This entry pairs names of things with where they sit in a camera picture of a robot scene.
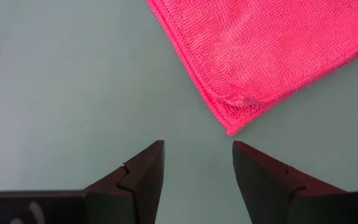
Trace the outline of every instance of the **pink microfiber towel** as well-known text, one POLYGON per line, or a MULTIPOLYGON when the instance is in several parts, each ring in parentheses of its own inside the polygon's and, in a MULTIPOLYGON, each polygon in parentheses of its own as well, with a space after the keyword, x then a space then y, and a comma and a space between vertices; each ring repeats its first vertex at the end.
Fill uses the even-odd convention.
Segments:
POLYGON ((228 135, 358 57, 358 0, 148 0, 228 135))

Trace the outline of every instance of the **microfiber cloth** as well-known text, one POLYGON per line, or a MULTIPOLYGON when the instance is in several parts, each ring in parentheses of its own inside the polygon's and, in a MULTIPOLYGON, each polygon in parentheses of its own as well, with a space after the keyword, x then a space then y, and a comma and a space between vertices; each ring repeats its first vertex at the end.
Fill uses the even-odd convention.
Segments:
POLYGON ((147 1, 228 135, 358 57, 358 0, 147 1))

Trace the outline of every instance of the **teal table surface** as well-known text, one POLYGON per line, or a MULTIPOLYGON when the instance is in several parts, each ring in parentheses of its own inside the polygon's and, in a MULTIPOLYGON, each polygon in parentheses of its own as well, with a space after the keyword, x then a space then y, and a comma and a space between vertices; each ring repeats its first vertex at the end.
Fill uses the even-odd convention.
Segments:
POLYGON ((0 190, 81 189, 156 139, 157 223, 250 223, 233 140, 358 190, 358 59, 228 137, 145 1, 0 0, 0 190))

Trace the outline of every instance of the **towel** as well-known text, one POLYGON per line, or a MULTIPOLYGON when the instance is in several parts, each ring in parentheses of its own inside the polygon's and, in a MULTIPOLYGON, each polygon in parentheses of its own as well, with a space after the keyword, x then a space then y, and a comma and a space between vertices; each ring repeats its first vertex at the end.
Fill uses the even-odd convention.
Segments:
POLYGON ((358 0, 147 0, 228 135, 358 57, 358 0))

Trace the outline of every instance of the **light green background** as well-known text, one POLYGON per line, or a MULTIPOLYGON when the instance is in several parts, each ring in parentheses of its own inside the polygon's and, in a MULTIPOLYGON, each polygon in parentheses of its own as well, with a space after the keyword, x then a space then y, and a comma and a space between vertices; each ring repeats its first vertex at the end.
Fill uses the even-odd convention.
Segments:
POLYGON ((157 223, 250 223, 235 139, 358 190, 358 60, 229 138, 145 1, 0 0, 0 190, 80 189, 156 139, 157 223))

